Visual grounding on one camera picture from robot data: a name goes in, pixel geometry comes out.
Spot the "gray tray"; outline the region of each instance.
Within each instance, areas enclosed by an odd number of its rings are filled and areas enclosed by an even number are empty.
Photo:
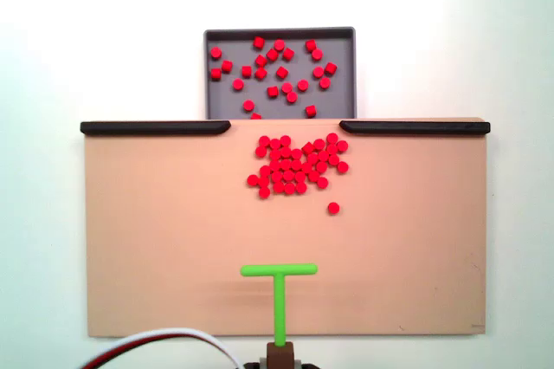
[[[254,48],[255,36],[265,39],[262,50]],[[262,81],[254,77],[257,66],[255,58],[265,54],[273,47],[276,39],[285,41],[286,47],[294,50],[291,61],[282,59],[282,52],[274,62],[267,62],[267,76]],[[323,59],[314,61],[306,51],[306,40],[316,41],[318,48],[324,53]],[[255,103],[253,112],[259,113],[263,119],[302,119],[306,118],[305,108],[315,105],[317,118],[356,118],[356,40],[352,27],[319,28],[319,29],[240,29],[240,30],[206,30],[204,33],[206,61],[206,112],[209,120],[231,120],[250,118],[251,113],[242,109],[245,100]],[[222,58],[212,60],[209,52],[217,46],[222,52]],[[229,74],[222,74],[220,81],[212,81],[210,70],[220,68],[223,60],[231,60],[233,69]],[[313,78],[312,71],[317,66],[325,68],[327,62],[338,66],[337,72],[330,76],[331,86],[322,91],[319,80]],[[252,77],[242,78],[242,66],[252,67]],[[288,70],[284,81],[275,72],[283,66]],[[244,88],[240,92],[233,89],[233,80],[244,80]],[[304,93],[298,93],[296,84],[306,79],[310,86]],[[294,104],[287,102],[286,96],[280,91],[277,98],[267,96],[267,88],[280,87],[289,81],[293,91],[298,93]]]

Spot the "red puck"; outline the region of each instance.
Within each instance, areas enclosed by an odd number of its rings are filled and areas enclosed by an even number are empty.
[[[267,187],[261,187],[260,188],[260,191],[259,191],[260,198],[268,198],[269,193],[270,193],[270,191]]]
[[[330,76],[333,76],[335,74],[335,72],[337,71],[337,65],[335,63],[331,63],[330,61],[327,63],[327,65],[325,66],[325,72],[330,75]]]
[[[234,90],[242,90],[244,87],[244,82],[241,79],[234,79],[233,80],[233,89]]]
[[[278,38],[278,39],[275,40],[275,42],[274,42],[274,48],[275,48],[277,51],[283,51],[283,49],[285,48],[285,42],[283,42],[280,38]]]
[[[332,154],[329,156],[329,164],[330,165],[338,165],[338,162],[340,160],[338,159],[338,155],[337,154]]]
[[[345,152],[348,149],[348,143],[346,141],[339,141],[337,143],[338,152]]]
[[[317,66],[313,72],[313,77],[315,77],[316,79],[319,79],[321,76],[323,76],[323,68],[320,67],[320,66]]]
[[[294,184],[292,183],[286,183],[285,184],[285,193],[286,194],[293,194],[295,190]]]
[[[298,82],[297,88],[300,92],[305,92],[306,90],[308,90],[308,86],[309,86],[308,81],[301,80]]]
[[[327,209],[329,210],[329,213],[331,213],[332,215],[336,215],[340,210],[340,206],[338,205],[338,203],[331,202],[327,206]]]
[[[270,98],[276,98],[279,96],[279,88],[276,86],[270,86],[267,88],[267,96]]]
[[[306,193],[306,190],[308,190],[308,186],[303,181],[296,184],[296,192],[298,194],[304,194]]]
[[[210,73],[212,81],[219,81],[222,78],[222,70],[220,68],[212,68]]]
[[[317,44],[315,43],[315,40],[308,40],[306,42],[306,50],[308,50],[309,52],[312,52],[314,51],[316,48],[317,48]]]
[[[318,113],[318,110],[316,109],[315,105],[306,107],[306,116],[308,118],[313,118],[317,113]]]
[[[316,165],[315,165],[315,169],[320,172],[321,174],[323,174],[324,172],[327,171],[327,163],[324,163],[323,161],[319,161]]]
[[[283,94],[290,94],[293,91],[293,85],[289,82],[283,83],[280,90],[283,91]]]
[[[214,60],[217,60],[222,56],[222,50],[219,47],[212,47],[209,53],[211,54],[211,58]]]
[[[282,147],[280,149],[280,155],[284,159],[290,159],[290,157],[292,155],[292,151],[291,151],[290,147],[288,147],[288,146]]]
[[[326,189],[328,185],[329,185],[329,180],[328,179],[326,179],[325,177],[320,177],[319,178],[318,187],[320,189]]]
[[[242,77],[249,79],[252,77],[252,67],[242,66]]]
[[[346,164],[344,161],[341,161],[337,164],[337,170],[340,173],[345,173],[348,171],[348,164]]]
[[[325,148],[325,141],[320,138],[317,138],[315,141],[313,141],[313,147],[316,150],[321,151]]]
[[[224,60],[222,63],[222,71],[225,73],[229,73],[231,69],[233,68],[233,62],[229,60]]]
[[[255,185],[258,185],[258,176],[256,176],[255,174],[250,174],[246,179],[246,182],[248,183],[248,185],[254,187]]]
[[[294,50],[291,50],[290,48],[286,48],[283,52],[283,59],[287,62],[291,61],[294,57]]]
[[[264,77],[267,75],[267,70],[265,68],[258,68],[256,70],[256,73],[254,73],[254,76],[256,76],[256,79],[261,81]]]
[[[288,70],[286,70],[281,66],[280,68],[277,69],[275,74],[277,74],[281,79],[285,79],[287,77]]]
[[[250,112],[251,110],[254,109],[254,103],[251,100],[245,100],[244,103],[242,104],[242,107],[246,112]]]
[[[263,49],[263,44],[265,40],[261,37],[254,37],[254,47],[257,49]]]
[[[308,180],[310,180],[312,183],[317,183],[319,180],[319,173],[318,172],[310,172],[308,174]]]
[[[279,57],[279,53],[277,53],[275,51],[275,49],[270,49],[267,53],[266,53],[266,57],[268,58],[268,60],[270,60],[271,62],[274,62],[277,60],[277,57]]]
[[[298,148],[294,148],[293,152],[292,152],[292,156],[293,156],[294,159],[302,158],[302,150],[300,150]]]
[[[285,179],[285,181],[293,181],[294,180],[294,172],[292,172],[290,170],[286,170],[285,172],[283,172],[283,178]]]
[[[259,146],[256,148],[256,155],[263,159],[267,154],[267,148],[265,146]]]
[[[295,92],[291,92],[290,94],[287,94],[288,103],[294,103],[297,99],[298,99],[298,95]]]

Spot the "green t-shaped pusher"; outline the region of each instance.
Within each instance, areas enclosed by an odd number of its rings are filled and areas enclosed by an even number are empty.
[[[285,322],[285,276],[313,275],[318,272],[315,263],[288,263],[282,265],[245,265],[242,276],[272,276],[274,278],[274,319],[275,345],[283,347],[286,343]]]

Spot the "red game piece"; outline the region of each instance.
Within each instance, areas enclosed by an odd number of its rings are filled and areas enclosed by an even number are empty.
[[[348,149],[348,143],[346,141],[339,141],[337,143],[338,152],[345,152]]]
[[[234,79],[233,80],[233,89],[234,90],[242,90],[244,87],[244,82],[241,79]]]
[[[327,142],[329,144],[337,144],[338,135],[336,133],[330,133],[327,135]]]
[[[306,193],[306,190],[308,190],[308,186],[303,181],[296,184],[296,192],[298,194],[304,194]]]
[[[329,80],[328,77],[324,77],[319,81],[319,87],[321,87],[322,89],[325,90],[329,88],[329,86],[331,86],[331,80]]]
[[[328,185],[329,185],[329,180],[328,179],[326,179],[325,177],[320,177],[319,178],[318,187],[320,189],[326,189]]]
[[[317,108],[315,105],[311,105],[309,107],[306,107],[306,116],[308,118],[313,118],[318,113]]]
[[[283,52],[283,59],[287,62],[291,61],[294,57],[294,50],[291,50],[289,47]]]
[[[287,171],[287,170],[290,170],[291,169],[291,165],[293,164],[293,161],[291,161],[290,159],[283,159],[281,162],[280,162],[280,168],[282,171]]]
[[[263,44],[265,40],[261,37],[254,37],[254,47],[257,49],[263,49]]]
[[[219,47],[212,47],[209,53],[211,54],[211,58],[214,60],[217,60],[222,56],[222,50]]]
[[[314,165],[318,162],[318,154],[316,152],[312,152],[311,154],[308,154],[308,163],[311,165]]]
[[[259,146],[258,148],[256,148],[255,152],[258,157],[263,159],[267,154],[267,148],[265,146]]]
[[[321,76],[323,76],[323,68],[321,66],[317,66],[312,71],[312,74],[313,74],[313,77],[315,77],[316,79],[319,79]]]
[[[291,142],[291,137],[289,137],[288,135],[283,135],[282,137],[280,137],[280,144],[282,146],[290,146]]]
[[[340,206],[338,205],[338,203],[331,202],[327,206],[327,209],[329,210],[329,213],[331,213],[332,215],[336,215],[340,210]]]
[[[269,145],[269,137],[267,135],[260,136],[260,139],[258,139],[258,142],[261,146],[268,146]]]
[[[274,193],[282,193],[285,190],[285,185],[281,182],[274,184]]]
[[[293,155],[294,159],[301,159],[302,158],[302,150],[300,150],[298,148],[294,148],[292,155]]]
[[[323,51],[321,51],[320,49],[315,49],[315,50],[312,52],[312,58],[313,58],[316,62],[319,62],[319,61],[323,58]]]
[[[269,168],[269,165],[263,165],[260,167],[261,177],[267,177],[269,174],[271,174],[271,168]]]
[[[268,198],[269,193],[270,193],[270,191],[267,187],[261,187],[260,188],[260,191],[259,191],[260,198]]]
[[[293,194],[295,190],[294,184],[292,183],[286,183],[285,184],[285,193],[286,194]]]
[[[327,163],[324,163],[323,161],[319,161],[316,165],[315,165],[315,169],[320,172],[321,174],[323,174],[324,172],[327,171]]]
[[[274,62],[277,60],[277,57],[279,57],[279,53],[277,53],[274,49],[270,49],[266,53],[266,57],[271,61]]]
[[[280,151],[279,150],[271,150],[269,153],[269,158],[273,161],[277,161],[280,159]]]
[[[315,141],[313,141],[313,147],[316,150],[321,151],[325,148],[325,141],[321,138],[317,138]]]
[[[338,172],[344,174],[345,172],[348,171],[348,164],[346,164],[344,161],[341,161],[340,163],[337,164],[337,170]]]
[[[242,107],[246,112],[250,112],[251,110],[254,109],[254,103],[251,100],[245,100],[244,103],[242,104]]]
[[[328,160],[330,165],[338,165],[339,159],[337,154],[332,154],[329,156]]]
[[[254,187],[255,185],[258,185],[258,176],[256,176],[255,174],[250,174],[246,179],[246,182],[248,183],[248,185]]]
[[[275,48],[277,51],[283,51],[283,49],[285,48],[285,42],[283,42],[280,38],[278,38],[278,39],[275,40],[275,42],[274,42],[274,48]]]
[[[231,69],[233,68],[233,62],[229,60],[224,60],[222,63],[222,71],[225,73],[229,73]]]
[[[319,161],[327,161],[328,159],[329,159],[329,152],[325,150],[319,152],[318,154]]]
[[[290,170],[286,170],[283,173],[283,178],[285,181],[293,181],[294,180],[294,172],[291,172]]]
[[[294,174],[294,179],[296,180],[297,183],[299,183],[300,181],[306,181],[306,173],[305,172],[297,172],[296,174]]]
[[[318,172],[310,172],[308,174],[308,180],[310,180],[312,183],[317,183],[319,180],[319,173]]]
[[[308,40],[306,42],[306,50],[312,52],[317,48],[317,44],[315,43],[315,40]]]
[[[330,75],[330,76],[333,76],[335,74],[335,72],[337,71],[337,65],[335,63],[331,63],[330,61],[327,63],[327,65],[325,66],[325,72]]]
[[[282,172],[273,172],[271,174],[271,181],[274,183],[278,183],[283,179],[283,173]]]
[[[280,149],[280,155],[284,159],[289,159],[292,155],[292,151],[291,151],[290,147],[288,147],[288,146],[282,147]]]
[[[294,159],[291,163],[291,168],[296,172],[299,171],[302,168],[302,161],[300,161],[299,159]]]
[[[288,70],[281,66],[277,69],[277,72],[275,72],[275,74],[277,74],[281,79],[285,79],[287,77]]]
[[[254,73],[254,76],[256,76],[256,79],[259,81],[262,80],[264,77],[266,77],[267,70],[265,68],[258,68],[256,70],[256,73]]]
[[[308,90],[308,86],[309,86],[309,83],[308,83],[308,81],[305,81],[305,80],[299,81],[298,85],[297,85],[298,90],[300,92],[305,92],[306,90]]]
[[[308,155],[313,152],[313,145],[311,142],[306,143],[305,146],[302,147],[302,151],[305,155]]]
[[[276,86],[270,86],[267,88],[267,96],[270,98],[276,98],[279,96],[279,88]]]
[[[250,66],[242,66],[242,77],[249,79],[252,77],[252,67]]]
[[[294,103],[297,99],[298,99],[298,95],[295,92],[291,92],[290,94],[287,94],[288,103]]]
[[[290,94],[293,91],[293,85],[289,82],[283,83],[280,90],[283,91],[283,94]]]
[[[212,68],[210,72],[212,81],[219,81],[222,78],[222,70],[220,68]]]

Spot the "black bar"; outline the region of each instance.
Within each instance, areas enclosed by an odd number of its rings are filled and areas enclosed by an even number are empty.
[[[341,120],[348,133],[372,135],[485,135],[488,122],[440,122],[413,120]]]
[[[228,120],[81,122],[88,136],[219,135],[229,128]]]

